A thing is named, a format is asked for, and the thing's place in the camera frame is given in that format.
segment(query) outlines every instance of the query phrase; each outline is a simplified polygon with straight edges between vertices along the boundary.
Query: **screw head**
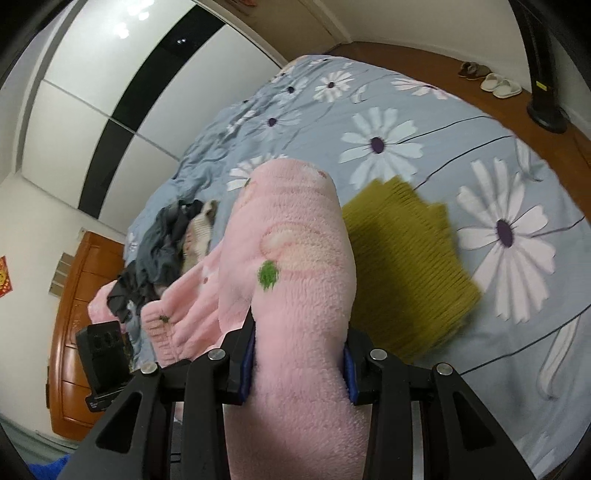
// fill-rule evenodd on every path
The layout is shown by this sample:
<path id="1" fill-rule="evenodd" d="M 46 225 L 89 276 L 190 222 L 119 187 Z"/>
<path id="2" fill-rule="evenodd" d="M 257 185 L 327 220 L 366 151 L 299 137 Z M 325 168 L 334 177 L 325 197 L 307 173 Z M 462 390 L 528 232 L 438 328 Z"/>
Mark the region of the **screw head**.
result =
<path id="1" fill-rule="evenodd" d="M 210 360 L 222 360 L 226 356 L 226 352 L 221 348 L 214 348 L 207 352 L 207 357 Z"/>
<path id="2" fill-rule="evenodd" d="M 381 348 L 374 348 L 369 353 L 369 356 L 371 358 L 373 358 L 374 360 L 382 361 L 382 360 L 386 360 L 386 358 L 388 357 L 388 354 L 386 353 L 386 350 L 382 350 Z"/>
<path id="3" fill-rule="evenodd" d="M 151 375 L 153 374 L 156 370 L 158 370 L 158 365 L 156 364 L 156 362 L 144 362 L 142 364 L 142 366 L 139 368 L 139 370 L 144 374 L 144 375 Z"/>
<path id="4" fill-rule="evenodd" d="M 453 373 L 453 367 L 450 364 L 440 363 L 435 367 L 437 373 L 445 377 Z"/>

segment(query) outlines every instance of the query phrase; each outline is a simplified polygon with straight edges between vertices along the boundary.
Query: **wooden floor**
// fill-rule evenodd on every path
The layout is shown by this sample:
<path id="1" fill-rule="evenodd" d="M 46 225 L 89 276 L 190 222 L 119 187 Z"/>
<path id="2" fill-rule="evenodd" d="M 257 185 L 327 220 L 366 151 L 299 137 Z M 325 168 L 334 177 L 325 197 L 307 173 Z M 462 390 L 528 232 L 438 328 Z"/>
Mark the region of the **wooden floor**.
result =
<path id="1" fill-rule="evenodd" d="M 562 135 L 536 125 L 525 110 L 529 93 L 500 100 L 482 91 L 479 81 L 460 78 L 460 62 L 456 59 L 424 50 L 355 42 L 338 46 L 330 53 L 430 83 L 494 116 L 549 163 L 579 208 L 591 218 L 591 141 L 572 125 Z"/>

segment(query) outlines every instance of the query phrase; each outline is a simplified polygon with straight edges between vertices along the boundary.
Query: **floral bedsheet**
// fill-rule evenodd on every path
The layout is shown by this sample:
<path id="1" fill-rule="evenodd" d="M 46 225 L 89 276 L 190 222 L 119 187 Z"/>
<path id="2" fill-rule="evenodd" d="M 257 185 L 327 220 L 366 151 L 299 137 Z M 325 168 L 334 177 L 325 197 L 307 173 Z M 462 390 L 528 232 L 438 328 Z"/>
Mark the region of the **floral bedsheet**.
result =
<path id="1" fill-rule="evenodd" d="M 217 243 L 250 173 L 280 156 L 326 170 L 343 205 L 395 175 L 424 200 L 446 202 L 483 299 L 417 363 L 461 372 L 538 477 L 563 461 L 591 421 L 591 230 L 546 162 L 434 86 L 341 57 L 301 57 L 197 137 L 131 226 L 126 260 L 180 197 L 220 200 Z"/>

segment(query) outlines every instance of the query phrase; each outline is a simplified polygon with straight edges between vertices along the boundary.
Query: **white slipper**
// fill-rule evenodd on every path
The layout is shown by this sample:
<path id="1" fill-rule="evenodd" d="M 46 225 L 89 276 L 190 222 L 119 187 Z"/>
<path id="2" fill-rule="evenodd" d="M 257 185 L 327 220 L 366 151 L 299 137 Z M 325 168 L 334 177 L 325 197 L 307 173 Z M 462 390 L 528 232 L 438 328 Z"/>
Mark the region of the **white slipper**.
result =
<path id="1" fill-rule="evenodd" d="M 485 92 L 493 92 L 503 80 L 505 80 L 505 77 L 496 73 L 489 73 L 484 79 L 484 82 L 480 84 L 480 88 Z"/>
<path id="2" fill-rule="evenodd" d="M 509 98 L 521 93 L 521 85 L 513 80 L 501 80 L 499 86 L 492 94 L 497 98 Z"/>

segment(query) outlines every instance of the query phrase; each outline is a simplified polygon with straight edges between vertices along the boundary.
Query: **mustard yellow cloth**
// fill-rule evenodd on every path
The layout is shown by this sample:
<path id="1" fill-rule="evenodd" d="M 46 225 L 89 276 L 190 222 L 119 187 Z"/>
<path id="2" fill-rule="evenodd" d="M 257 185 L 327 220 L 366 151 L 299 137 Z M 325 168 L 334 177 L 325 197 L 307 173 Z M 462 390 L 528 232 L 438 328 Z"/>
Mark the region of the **mustard yellow cloth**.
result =
<path id="1" fill-rule="evenodd" d="M 394 177 L 374 180 L 343 218 L 357 269 L 351 326 L 405 362 L 453 335 L 480 292 L 456 258 L 446 206 Z"/>

